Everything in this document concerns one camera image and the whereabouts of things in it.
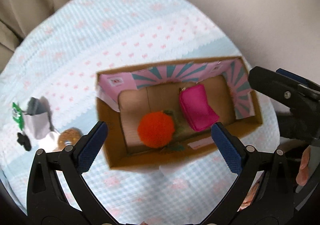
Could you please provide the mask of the person's right hand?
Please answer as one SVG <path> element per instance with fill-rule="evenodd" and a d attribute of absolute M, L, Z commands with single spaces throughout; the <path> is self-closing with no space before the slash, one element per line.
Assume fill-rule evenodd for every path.
<path fill-rule="evenodd" d="M 308 146 L 303 154 L 302 158 L 300 161 L 300 166 L 299 166 L 299 172 L 296 177 L 296 182 L 300 186 L 306 185 L 308 179 L 309 179 L 309 161 L 310 161 L 310 152 L 311 152 L 311 147 Z"/>

